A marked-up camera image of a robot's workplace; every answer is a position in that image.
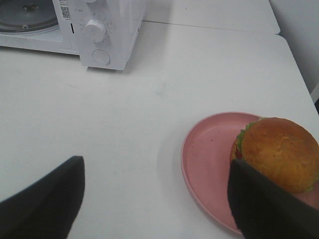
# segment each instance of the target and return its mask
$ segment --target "microwave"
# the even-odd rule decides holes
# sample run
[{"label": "microwave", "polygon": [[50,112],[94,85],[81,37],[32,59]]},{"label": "microwave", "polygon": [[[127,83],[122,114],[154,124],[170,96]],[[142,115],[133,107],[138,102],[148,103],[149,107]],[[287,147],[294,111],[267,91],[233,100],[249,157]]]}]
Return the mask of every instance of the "microwave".
[{"label": "microwave", "polygon": [[146,0],[0,0],[0,46],[79,55],[123,70]]}]

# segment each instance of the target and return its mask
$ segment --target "burger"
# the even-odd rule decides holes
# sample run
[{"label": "burger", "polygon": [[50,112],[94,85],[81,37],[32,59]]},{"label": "burger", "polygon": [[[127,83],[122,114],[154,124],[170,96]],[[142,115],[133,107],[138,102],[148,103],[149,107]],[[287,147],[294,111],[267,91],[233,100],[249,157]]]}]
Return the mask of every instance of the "burger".
[{"label": "burger", "polygon": [[300,125],[281,118],[260,118],[235,138],[230,160],[245,160],[290,193],[313,188],[319,179],[319,146]]}]

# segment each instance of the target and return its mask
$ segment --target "lettuce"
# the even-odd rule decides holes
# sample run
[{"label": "lettuce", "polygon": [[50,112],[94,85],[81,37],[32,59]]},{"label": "lettuce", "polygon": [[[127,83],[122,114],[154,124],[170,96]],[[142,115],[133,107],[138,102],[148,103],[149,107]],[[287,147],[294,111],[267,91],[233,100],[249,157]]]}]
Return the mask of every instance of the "lettuce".
[{"label": "lettuce", "polygon": [[248,125],[246,125],[246,128],[241,129],[239,135],[237,135],[237,148],[239,152],[241,152],[241,143],[243,141],[245,131],[248,130],[254,123],[255,122],[251,122]]}]

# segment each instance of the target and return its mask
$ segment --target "button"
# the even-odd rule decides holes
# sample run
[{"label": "button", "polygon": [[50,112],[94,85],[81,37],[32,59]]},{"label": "button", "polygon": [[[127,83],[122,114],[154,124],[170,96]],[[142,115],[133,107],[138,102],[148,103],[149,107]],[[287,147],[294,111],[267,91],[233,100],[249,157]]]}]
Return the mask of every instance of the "button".
[{"label": "button", "polygon": [[110,64],[110,55],[103,50],[95,50],[93,52],[93,60],[97,63],[109,65]]},{"label": "button", "polygon": [[93,42],[100,42],[108,37],[108,32],[103,22],[91,19],[84,27],[84,35]]}]

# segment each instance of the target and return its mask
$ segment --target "table surface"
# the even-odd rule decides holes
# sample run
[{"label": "table surface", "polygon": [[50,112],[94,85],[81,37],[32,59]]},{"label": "table surface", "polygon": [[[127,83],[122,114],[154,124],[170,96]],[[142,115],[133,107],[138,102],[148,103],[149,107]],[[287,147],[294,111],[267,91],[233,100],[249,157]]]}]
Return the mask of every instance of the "table surface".
[{"label": "table surface", "polygon": [[144,20],[278,34],[268,0],[148,0]]},{"label": "table surface", "polygon": [[199,209],[181,173],[183,139],[208,115],[288,118],[319,140],[318,114],[277,35],[144,22],[123,72],[77,56],[0,54],[0,200],[83,155],[70,239],[237,238]]}]

